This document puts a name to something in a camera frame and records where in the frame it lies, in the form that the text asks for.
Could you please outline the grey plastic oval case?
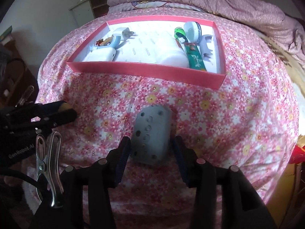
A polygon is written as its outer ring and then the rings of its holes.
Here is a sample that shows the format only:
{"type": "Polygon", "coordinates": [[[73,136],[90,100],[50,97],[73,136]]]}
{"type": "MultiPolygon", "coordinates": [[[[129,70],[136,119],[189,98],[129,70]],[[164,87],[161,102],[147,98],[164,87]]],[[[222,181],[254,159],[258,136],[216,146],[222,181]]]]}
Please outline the grey plastic oval case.
{"type": "Polygon", "coordinates": [[[143,108],[136,117],[131,137],[131,157],[141,164],[156,165],[169,150],[172,110],[153,105],[143,108]]]}

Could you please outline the white earbuds charging case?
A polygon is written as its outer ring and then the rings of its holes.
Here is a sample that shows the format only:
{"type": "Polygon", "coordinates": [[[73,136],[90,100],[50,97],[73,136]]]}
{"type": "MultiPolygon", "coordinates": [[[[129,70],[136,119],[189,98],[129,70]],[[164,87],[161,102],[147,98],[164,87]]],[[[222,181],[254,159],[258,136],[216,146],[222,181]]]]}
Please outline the white earbuds charging case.
{"type": "Polygon", "coordinates": [[[90,51],[83,61],[112,61],[116,55],[113,47],[101,47],[90,51]]]}

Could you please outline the red yellow figure keychain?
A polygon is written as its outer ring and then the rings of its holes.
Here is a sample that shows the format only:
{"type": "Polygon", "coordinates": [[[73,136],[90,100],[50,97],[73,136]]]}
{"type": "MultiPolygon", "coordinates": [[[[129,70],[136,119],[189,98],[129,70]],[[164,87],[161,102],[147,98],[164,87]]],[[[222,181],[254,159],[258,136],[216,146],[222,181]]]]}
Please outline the red yellow figure keychain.
{"type": "Polygon", "coordinates": [[[103,39],[99,39],[99,40],[96,41],[95,45],[100,47],[100,46],[103,46],[103,44],[104,44],[104,40],[103,39]]]}

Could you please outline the small wooden block piece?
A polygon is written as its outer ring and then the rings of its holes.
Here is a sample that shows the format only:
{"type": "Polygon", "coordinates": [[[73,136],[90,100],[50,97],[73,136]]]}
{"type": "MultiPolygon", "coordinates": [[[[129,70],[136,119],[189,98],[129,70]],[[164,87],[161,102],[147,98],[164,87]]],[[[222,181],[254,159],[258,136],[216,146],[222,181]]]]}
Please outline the small wooden block piece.
{"type": "Polygon", "coordinates": [[[103,40],[103,42],[100,44],[100,46],[107,46],[107,45],[109,45],[113,41],[113,39],[114,39],[114,36],[111,36],[111,37],[103,40]]]}

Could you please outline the blue curved plastic handle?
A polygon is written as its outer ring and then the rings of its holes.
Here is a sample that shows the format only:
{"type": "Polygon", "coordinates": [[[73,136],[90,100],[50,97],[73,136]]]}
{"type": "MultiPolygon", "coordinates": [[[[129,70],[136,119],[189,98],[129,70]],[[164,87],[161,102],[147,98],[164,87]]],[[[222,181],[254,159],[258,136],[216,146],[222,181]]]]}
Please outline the blue curved plastic handle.
{"type": "Polygon", "coordinates": [[[120,42],[121,42],[121,36],[113,35],[111,37],[110,43],[108,44],[108,47],[111,47],[111,48],[114,48],[117,50],[118,46],[120,45],[120,42]]]}

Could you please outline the white wall charger plug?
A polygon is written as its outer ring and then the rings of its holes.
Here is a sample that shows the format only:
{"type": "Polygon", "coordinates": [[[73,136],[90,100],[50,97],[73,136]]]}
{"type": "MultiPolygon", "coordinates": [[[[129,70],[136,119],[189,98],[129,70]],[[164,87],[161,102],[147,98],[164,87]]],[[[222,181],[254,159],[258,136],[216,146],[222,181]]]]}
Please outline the white wall charger plug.
{"type": "Polygon", "coordinates": [[[130,31],[128,27],[119,27],[113,31],[114,36],[120,36],[121,41],[126,41],[128,38],[134,35],[133,31],[130,31]]]}

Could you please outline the white plastic bottle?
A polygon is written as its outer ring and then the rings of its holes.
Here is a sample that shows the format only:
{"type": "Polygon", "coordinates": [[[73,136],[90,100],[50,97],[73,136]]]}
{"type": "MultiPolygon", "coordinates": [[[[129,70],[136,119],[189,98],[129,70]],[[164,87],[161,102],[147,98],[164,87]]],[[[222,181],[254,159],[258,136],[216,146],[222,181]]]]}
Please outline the white plastic bottle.
{"type": "Polygon", "coordinates": [[[158,43],[155,47],[156,63],[180,68],[189,68],[189,60],[176,39],[158,43]]]}

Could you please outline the green figure keychain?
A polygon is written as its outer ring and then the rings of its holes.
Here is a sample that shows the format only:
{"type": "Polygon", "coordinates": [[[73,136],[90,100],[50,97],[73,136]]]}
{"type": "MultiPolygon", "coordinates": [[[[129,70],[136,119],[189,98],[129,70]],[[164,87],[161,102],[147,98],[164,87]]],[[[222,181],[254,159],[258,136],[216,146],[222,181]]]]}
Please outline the green figure keychain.
{"type": "Polygon", "coordinates": [[[184,29],[181,27],[177,27],[174,30],[174,37],[181,43],[188,42],[184,29]]]}

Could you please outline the silver spring clamp left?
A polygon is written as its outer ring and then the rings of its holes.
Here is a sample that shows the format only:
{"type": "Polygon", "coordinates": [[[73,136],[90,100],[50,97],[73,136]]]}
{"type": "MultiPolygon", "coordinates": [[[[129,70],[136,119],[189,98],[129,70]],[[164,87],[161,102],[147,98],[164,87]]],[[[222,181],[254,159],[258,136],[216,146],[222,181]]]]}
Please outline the silver spring clamp left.
{"type": "Polygon", "coordinates": [[[35,90],[34,86],[32,85],[28,86],[28,88],[26,88],[25,92],[22,94],[22,96],[20,97],[19,101],[15,106],[16,107],[22,106],[29,99],[29,97],[34,92],[34,90],[35,90]]]}

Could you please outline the silver spring clamp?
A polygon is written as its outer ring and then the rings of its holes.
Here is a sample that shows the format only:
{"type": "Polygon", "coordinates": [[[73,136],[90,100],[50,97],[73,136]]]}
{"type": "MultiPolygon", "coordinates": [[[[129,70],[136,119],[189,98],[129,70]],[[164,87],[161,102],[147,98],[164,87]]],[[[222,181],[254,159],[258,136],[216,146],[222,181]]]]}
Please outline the silver spring clamp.
{"type": "Polygon", "coordinates": [[[36,179],[37,195],[41,201],[49,202],[50,207],[60,208],[64,188],[60,181],[59,155],[62,136],[53,131],[47,138],[39,134],[36,138],[36,179]]]}
{"type": "Polygon", "coordinates": [[[34,90],[35,90],[34,86],[32,85],[28,86],[28,88],[26,88],[25,92],[22,94],[22,96],[20,97],[19,101],[15,106],[16,107],[22,106],[29,99],[29,97],[34,92],[34,90]]]}

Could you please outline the silver spring clamp right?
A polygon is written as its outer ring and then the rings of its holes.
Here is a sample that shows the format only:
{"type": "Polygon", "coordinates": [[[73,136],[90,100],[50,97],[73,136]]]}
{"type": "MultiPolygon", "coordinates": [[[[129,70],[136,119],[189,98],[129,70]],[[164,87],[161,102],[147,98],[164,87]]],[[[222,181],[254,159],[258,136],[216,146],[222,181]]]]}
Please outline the silver spring clamp right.
{"type": "Polygon", "coordinates": [[[64,188],[60,181],[59,155],[62,136],[53,131],[47,138],[39,134],[36,138],[36,179],[37,195],[41,201],[49,202],[50,207],[60,208],[64,188]]]}

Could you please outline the pink floral bed sheet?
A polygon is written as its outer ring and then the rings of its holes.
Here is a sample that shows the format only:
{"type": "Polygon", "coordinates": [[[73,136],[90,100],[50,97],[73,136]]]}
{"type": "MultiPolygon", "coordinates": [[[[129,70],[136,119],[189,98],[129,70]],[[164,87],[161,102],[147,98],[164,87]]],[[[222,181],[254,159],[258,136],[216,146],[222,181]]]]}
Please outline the pink floral bed sheet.
{"type": "Polygon", "coordinates": [[[149,8],[107,15],[77,28],[51,49],[38,72],[37,102],[64,100],[78,119],[59,128],[60,164],[90,166],[133,133],[137,114],[152,104],[173,111],[173,131],[198,157],[237,165],[268,201],[298,138],[299,112],[284,64],[251,28],[215,15],[149,8]],[[227,75],[220,89],[115,74],[75,73],[72,53],[105,21],[140,15],[182,15],[214,21],[227,75]]]}

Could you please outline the white bedside shelf cabinet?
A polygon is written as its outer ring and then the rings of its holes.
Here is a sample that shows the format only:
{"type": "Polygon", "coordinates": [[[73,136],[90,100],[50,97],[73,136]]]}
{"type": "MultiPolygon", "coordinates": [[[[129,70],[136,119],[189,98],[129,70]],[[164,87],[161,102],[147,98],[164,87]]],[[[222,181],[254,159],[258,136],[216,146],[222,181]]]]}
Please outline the white bedside shelf cabinet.
{"type": "Polygon", "coordinates": [[[106,15],[109,11],[108,0],[80,0],[69,8],[78,27],[106,15]]]}

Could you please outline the pink shallow cardboard box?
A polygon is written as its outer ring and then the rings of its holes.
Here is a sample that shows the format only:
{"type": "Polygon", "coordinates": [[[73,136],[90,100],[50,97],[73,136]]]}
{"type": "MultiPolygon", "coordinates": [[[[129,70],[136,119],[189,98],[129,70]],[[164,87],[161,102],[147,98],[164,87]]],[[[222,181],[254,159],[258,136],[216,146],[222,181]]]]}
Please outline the pink shallow cardboard box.
{"type": "Polygon", "coordinates": [[[102,23],[68,58],[67,65],[74,72],[128,74],[155,77],[211,89],[219,89],[226,77],[226,62],[222,39],[213,21],[178,15],[141,15],[109,20],[102,23]],[[207,71],[180,68],[156,63],[158,43],[175,39],[174,30],[184,29],[189,21],[198,22],[202,35],[212,35],[208,48],[213,51],[210,61],[204,61],[207,71]],[[112,61],[83,61],[87,54],[101,47],[99,39],[107,39],[119,27],[128,27],[134,35],[121,41],[112,61]]]}

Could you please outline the purple folded quilt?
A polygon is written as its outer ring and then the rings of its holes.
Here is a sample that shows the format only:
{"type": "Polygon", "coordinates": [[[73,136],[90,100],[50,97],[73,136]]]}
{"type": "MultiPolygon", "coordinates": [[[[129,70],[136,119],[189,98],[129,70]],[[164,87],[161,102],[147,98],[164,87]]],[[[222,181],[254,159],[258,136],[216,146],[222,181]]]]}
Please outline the purple folded quilt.
{"type": "Polygon", "coordinates": [[[160,1],[195,6],[204,12],[261,31],[304,66],[304,27],[278,6],[262,0],[108,0],[110,8],[131,2],[160,1]]]}

